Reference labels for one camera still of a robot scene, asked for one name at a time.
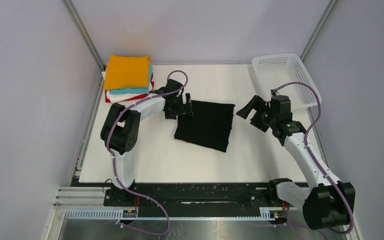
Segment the black t-shirt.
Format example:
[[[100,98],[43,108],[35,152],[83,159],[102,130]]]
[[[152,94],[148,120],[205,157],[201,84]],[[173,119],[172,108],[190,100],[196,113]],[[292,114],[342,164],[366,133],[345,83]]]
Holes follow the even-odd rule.
[[[179,116],[174,133],[176,140],[225,153],[232,130],[232,103],[192,100],[193,116]]]

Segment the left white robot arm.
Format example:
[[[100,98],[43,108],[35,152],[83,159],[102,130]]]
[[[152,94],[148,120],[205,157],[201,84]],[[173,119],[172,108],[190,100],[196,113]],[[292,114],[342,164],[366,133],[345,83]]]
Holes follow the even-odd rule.
[[[141,121],[159,112],[163,112],[164,117],[169,120],[192,116],[191,96],[184,93],[185,86],[170,78],[165,86],[153,90],[145,98],[130,105],[111,105],[100,138],[111,157],[111,190],[120,198],[132,200],[135,197],[129,189],[135,182],[133,161],[129,152],[138,142]]]

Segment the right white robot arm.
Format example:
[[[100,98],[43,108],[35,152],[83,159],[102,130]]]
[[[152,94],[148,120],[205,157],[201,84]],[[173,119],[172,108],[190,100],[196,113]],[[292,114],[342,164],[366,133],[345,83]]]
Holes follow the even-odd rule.
[[[272,131],[293,157],[308,185],[300,187],[289,178],[270,180],[268,200],[297,208],[312,230],[348,225],[351,231],[355,224],[355,188],[349,182],[342,182],[312,150],[308,131],[301,122],[293,120],[289,97],[274,95],[270,101],[264,101],[255,95],[236,115],[246,119],[251,111],[255,114],[250,124],[263,132]]]

